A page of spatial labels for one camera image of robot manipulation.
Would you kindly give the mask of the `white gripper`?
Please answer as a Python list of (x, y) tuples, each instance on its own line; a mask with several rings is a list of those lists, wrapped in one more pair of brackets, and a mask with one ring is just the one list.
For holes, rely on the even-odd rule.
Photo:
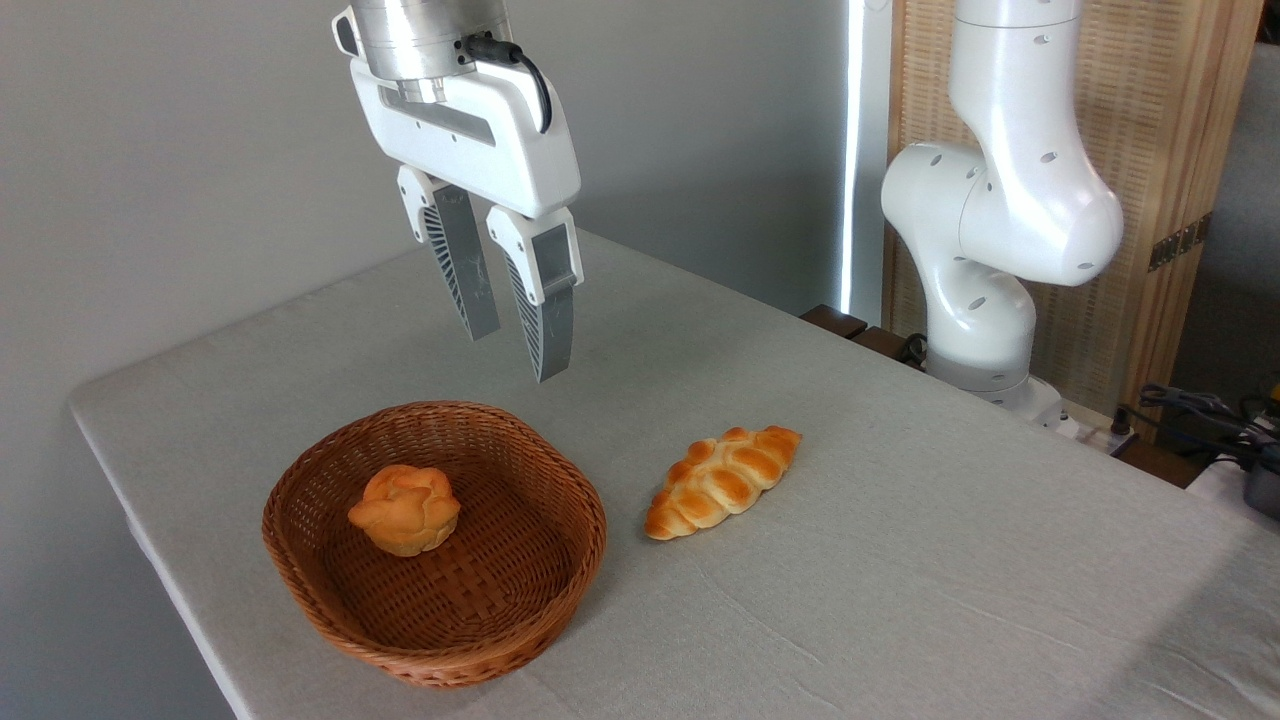
[(397, 184), (411, 232), (431, 250), (468, 337), (481, 340), (500, 322), (467, 191), (498, 204), (486, 224), (506, 256), (538, 382), (562, 373), (584, 270), (564, 208), (579, 196), (581, 176), (557, 94), (543, 133), (536, 86), (524, 68), (481, 63), (448, 76), (439, 102), (404, 100), (360, 59), (349, 73), (379, 147), (404, 164)]

